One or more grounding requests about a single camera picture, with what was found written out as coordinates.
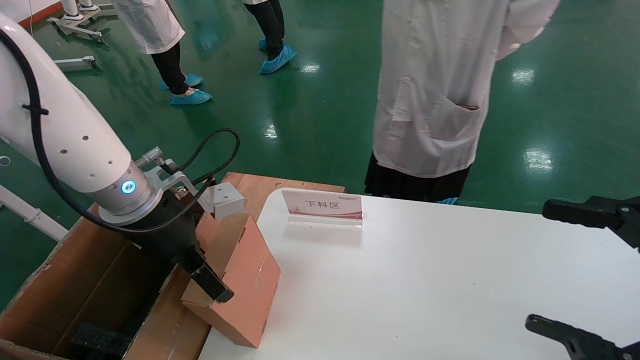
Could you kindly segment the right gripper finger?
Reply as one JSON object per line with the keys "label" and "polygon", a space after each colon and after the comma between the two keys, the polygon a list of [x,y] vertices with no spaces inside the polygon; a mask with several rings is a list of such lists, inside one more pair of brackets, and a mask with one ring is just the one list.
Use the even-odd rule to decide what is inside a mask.
{"label": "right gripper finger", "polygon": [[542,216],[586,228],[609,229],[633,249],[640,248],[640,197],[624,200],[591,196],[583,203],[550,199]]}
{"label": "right gripper finger", "polygon": [[526,317],[525,328],[559,342],[572,360],[638,360],[640,342],[617,346],[600,335],[537,314]]}

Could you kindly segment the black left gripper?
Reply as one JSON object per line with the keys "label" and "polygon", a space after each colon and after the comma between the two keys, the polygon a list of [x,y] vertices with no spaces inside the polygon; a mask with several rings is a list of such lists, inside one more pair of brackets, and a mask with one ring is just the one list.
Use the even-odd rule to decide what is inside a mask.
{"label": "black left gripper", "polygon": [[[144,218],[126,225],[130,230],[157,227],[182,212],[185,205],[172,191],[165,191],[160,202]],[[169,225],[150,234],[126,234],[126,239],[142,251],[164,261],[179,265],[201,289],[217,303],[227,303],[234,292],[225,285],[211,266],[205,262],[201,246],[195,235],[195,221],[189,211]]]}

